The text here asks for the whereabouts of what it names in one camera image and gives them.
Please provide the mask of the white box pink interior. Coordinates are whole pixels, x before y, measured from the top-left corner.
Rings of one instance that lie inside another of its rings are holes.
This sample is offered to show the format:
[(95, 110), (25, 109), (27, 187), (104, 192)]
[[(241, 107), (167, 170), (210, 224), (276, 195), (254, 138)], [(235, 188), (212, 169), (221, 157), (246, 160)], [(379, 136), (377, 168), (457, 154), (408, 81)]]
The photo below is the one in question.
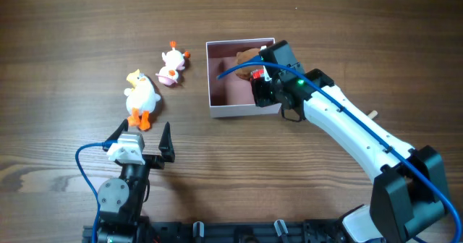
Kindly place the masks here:
[(257, 107), (250, 81), (239, 78), (235, 73), (228, 74), (220, 80), (217, 78), (237, 65), (239, 52), (271, 46), (274, 43), (274, 38), (218, 40), (206, 43), (209, 109), (212, 118), (277, 114), (280, 111), (279, 104)]

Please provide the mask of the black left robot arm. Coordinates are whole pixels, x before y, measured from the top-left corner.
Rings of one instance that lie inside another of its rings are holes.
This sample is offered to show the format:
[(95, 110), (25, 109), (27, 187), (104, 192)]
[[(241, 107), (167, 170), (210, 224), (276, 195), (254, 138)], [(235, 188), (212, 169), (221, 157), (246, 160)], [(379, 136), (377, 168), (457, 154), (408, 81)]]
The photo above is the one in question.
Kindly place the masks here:
[(98, 217), (93, 227), (93, 242), (152, 242), (150, 219), (141, 215), (150, 192), (149, 174), (175, 161), (171, 128), (164, 126), (159, 155), (145, 154), (141, 133), (130, 132), (124, 120), (102, 148), (110, 161), (122, 168), (117, 178), (106, 180), (98, 189)]

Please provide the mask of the red toy fire truck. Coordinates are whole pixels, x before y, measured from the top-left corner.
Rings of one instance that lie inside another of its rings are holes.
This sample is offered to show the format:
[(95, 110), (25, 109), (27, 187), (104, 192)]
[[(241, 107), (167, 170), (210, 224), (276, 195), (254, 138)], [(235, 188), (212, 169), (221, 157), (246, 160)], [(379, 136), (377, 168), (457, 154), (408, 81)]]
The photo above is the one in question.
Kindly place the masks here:
[(256, 70), (251, 72), (251, 79), (252, 80), (259, 79), (259, 78), (262, 78), (262, 77), (265, 77), (265, 70), (264, 69), (256, 69)]

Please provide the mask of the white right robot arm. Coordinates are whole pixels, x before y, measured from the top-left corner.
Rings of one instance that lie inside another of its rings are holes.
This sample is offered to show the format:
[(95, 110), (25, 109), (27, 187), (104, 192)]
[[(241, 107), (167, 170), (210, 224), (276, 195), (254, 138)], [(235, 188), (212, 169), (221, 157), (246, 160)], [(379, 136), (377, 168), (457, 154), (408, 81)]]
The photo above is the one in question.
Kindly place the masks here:
[(442, 157), (431, 146), (416, 149), (361, 112), (319, 69), (306, 72), (290, 45), (280, 41), (253, 51), (247, 65), (255, 104), (281, 104), (330, 135), (373, 184), (370, 204), (326, 227), (340, 242), (407, 242), (451, 215), (457, 242), (462, 225), (449, 199)]

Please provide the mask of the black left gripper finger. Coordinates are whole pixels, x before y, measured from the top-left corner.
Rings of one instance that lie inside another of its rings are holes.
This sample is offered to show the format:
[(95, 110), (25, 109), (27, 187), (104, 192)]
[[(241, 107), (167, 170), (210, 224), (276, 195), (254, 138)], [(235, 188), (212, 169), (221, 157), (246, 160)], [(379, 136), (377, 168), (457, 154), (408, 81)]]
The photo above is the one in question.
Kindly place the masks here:
[(103, 151), (107, 152), (111, 145), (119, 139), (120, 135), (123, 132), (126, 132), (128, 130), (129, 123), (128, 120), (125, 119), (122, 121), (122, 123), (119, 125), (119, 127), (108, 137), (108, 139), (103, 142), (102, 149)]
[(164, 126), (158, 149), (161, 151), (161, 156), (164, 162), (175, 162), (175, 152), (171, 140), (171, 128), (169, 122), (167, 122)]

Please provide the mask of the brown plush capybara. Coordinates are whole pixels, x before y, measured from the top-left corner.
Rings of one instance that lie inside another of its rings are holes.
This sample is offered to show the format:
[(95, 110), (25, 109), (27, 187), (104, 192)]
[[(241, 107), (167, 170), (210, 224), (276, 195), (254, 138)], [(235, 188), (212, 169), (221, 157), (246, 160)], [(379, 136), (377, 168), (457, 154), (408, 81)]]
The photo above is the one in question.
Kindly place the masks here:
[[(259, 55), (259, 48), (251, 48), (246, 51), (240, 51), (236, 54), (236, 64), (244, 64)], [(262, 69), (261, 66), (249, 66), (237, 69), (234, 73), (243, 80), (250, 80), (252, 72)]]

